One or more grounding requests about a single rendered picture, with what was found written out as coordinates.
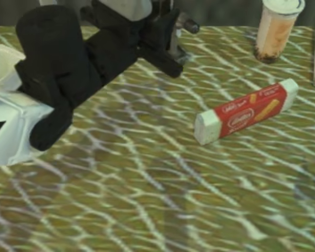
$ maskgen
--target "red label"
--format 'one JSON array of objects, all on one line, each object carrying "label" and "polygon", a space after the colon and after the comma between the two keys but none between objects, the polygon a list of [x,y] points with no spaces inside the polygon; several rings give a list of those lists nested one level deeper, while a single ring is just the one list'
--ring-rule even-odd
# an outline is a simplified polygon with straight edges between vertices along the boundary
[{"label": "red label", "polygon": [[223,124],[219,138],[275,116],[286,97],[285,89],[274,84],[215,108]]}]

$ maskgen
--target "dark background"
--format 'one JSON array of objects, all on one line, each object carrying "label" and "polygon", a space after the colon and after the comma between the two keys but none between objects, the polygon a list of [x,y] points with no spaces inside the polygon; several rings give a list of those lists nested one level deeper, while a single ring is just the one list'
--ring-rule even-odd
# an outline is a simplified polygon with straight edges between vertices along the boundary
[{"label": "dark background", "polygon": [[[89,0],[59,0],[77,11]],[[175,0],[176,5],[201,25],[258,26],[261,0]],[[38,6],[38,0],[0,0],[0,25],[15,25],[18,18]],[[314,26],[315,0],[306,0],[306,8],[296,25]]]}]

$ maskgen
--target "table surface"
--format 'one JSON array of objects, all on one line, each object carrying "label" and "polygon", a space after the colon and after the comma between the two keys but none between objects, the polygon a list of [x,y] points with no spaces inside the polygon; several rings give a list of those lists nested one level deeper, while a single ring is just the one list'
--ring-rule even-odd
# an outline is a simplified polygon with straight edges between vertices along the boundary
[{"label": "table surface", "polygon": [[[273,65],[253,57],[255,34],[184,34],[193,58],[182,77],[140,60],[45,155],[0,167],[0,251],[315,251],[313,30],[295,28]],[[0,43],[20,49],[12,27]],[[300,85],[292,109],[194,140],[196,113],[286,78]]]}]

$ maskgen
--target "cup lid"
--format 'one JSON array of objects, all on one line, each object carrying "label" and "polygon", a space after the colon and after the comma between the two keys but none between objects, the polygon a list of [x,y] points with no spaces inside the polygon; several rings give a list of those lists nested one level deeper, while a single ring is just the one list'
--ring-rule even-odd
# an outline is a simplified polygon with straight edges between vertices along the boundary
[{"label": "cup lid", "polygon": [[299,14],[305,8],[305,0],[262,0],[270,11],[278,14]]}]

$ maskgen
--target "rippling water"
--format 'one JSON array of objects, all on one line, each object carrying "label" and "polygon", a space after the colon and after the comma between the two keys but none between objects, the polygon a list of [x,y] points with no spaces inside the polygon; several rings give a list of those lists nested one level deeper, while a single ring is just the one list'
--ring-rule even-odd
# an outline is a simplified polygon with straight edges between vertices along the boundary
[{"label": "rippling water", "polygon": [[[270,66],[251,53],[255,32],[185,35],[181,78],[139,61],[47,154],[1,167],[0,251],[315,251],[313,30],[295,28]],[[20,49],[12,28],[0,43]],[[196,143],[196,113],[286,78],[300,85],[291,110]]]}]

